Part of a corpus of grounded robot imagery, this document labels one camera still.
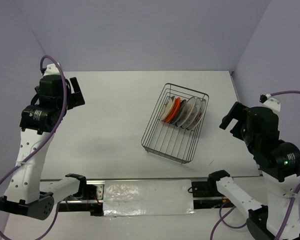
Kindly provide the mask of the white plate orange sunburst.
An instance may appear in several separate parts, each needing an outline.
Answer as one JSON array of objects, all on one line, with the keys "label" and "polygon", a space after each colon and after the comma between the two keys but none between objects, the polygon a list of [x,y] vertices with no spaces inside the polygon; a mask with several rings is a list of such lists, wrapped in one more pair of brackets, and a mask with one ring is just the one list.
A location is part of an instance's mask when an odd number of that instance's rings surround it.
[{"label": "white plate orange sunburst", "polygon": [[193,121],[191,122],[191,124],[186,128],[187,130],[192,130],[194,129],[200,122],[200,120],[202,119],[205,110],[206,110],[206,105],[207,105],[207,101],[205,99],[202,99],[200,102],[200,106],[199,109],[193,119]]}]

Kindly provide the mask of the white plate green rim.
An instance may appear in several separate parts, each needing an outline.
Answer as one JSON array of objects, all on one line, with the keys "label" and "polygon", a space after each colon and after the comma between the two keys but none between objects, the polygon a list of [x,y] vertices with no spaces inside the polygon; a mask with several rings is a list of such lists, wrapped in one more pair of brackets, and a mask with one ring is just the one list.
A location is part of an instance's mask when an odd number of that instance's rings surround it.
[{"label": "white plate green rim", "polygon": [[183,129],[186,129],[188,126],[191,125],[191,123],[193,122],[193,120],[195,119],[199,109],[201,107],[201,99],[200,98],[196,98],[195,99],[195,103],[194,103],[194,107],[188,117],[188,119],[186,120],[186,122],[181,126]]}]

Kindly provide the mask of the white plate red characters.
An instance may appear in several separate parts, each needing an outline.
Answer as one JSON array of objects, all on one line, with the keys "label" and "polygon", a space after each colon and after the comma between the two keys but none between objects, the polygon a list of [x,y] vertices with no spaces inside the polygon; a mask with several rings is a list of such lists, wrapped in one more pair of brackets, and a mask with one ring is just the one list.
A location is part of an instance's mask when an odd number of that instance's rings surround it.
[{"label": "white plate red characters", "polygon": [[176,126],[181,127],[189,118],[195,104],[196,98],[193,96],[187,100],[184,109],[182,110],[181,117],[177,121]]}]

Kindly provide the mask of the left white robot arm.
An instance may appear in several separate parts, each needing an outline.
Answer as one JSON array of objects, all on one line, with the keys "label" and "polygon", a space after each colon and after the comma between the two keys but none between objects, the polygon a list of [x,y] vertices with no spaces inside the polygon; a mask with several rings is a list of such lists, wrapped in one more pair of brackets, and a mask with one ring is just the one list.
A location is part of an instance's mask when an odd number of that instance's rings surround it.
[{"label": "left white robot arm", "polygon": [[74,196],[87,196],[85,176],[69,173],[40,190],[49,146],[68,110],[85,104],[75,77],[65,79],[59,64],[42,68],[35,96],[21,113],[20,147],[9,186],[0,196],[0,211],[45,220],[55,204]]}]

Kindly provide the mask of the blue floral green plate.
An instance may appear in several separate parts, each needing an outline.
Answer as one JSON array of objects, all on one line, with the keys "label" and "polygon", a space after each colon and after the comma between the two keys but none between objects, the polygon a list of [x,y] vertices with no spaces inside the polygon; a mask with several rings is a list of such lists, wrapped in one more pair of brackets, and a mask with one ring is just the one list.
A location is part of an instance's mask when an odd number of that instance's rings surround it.
[{"label": "blue floral green plate", "polygon": [[176,115],[170,121],[171,124],[176,124],[176,122],[180,119],[180,117],[182,115],[182,112],[183,112],[183,109],[185,108],[186,104],[187,104],[186,99],[184,99],[180,102],[180,106],[179,106],[179,109],[178,109]]}]

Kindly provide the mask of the cream plate with dark motif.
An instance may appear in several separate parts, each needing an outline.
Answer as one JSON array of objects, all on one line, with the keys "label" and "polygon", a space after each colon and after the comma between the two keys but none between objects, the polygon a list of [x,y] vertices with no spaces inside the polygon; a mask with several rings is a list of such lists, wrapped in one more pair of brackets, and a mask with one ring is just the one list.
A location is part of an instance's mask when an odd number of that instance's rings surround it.
[{"label": "cream plate with dark motif", "polygon": [[168,116],[171,114],[173,107],[176,102],[176,97],[172,96],[169,98],[168,102],[165,104],[165,106],[162,108],[162,111],[160,113],[160,120],[165,122]]}]

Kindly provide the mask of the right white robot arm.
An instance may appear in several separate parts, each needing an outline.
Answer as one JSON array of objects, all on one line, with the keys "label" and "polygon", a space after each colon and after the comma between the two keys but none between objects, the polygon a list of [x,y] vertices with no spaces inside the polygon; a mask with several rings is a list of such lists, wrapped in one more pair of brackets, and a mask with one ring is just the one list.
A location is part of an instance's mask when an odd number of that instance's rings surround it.
[{"label": "right white robot arm", "polygon": [[277,113],[281,103],[274,94],[262,94],[259,100],[262,106],[235,102],[219,127],[225,130],[237,120],[230,133],[245,143],[259,165],[267,204],[246,193],[225,170],[209,175],[207,190],[213,196],[222,194],[242,213],[255,240],[300,240],[300,150],[280,139]]}]

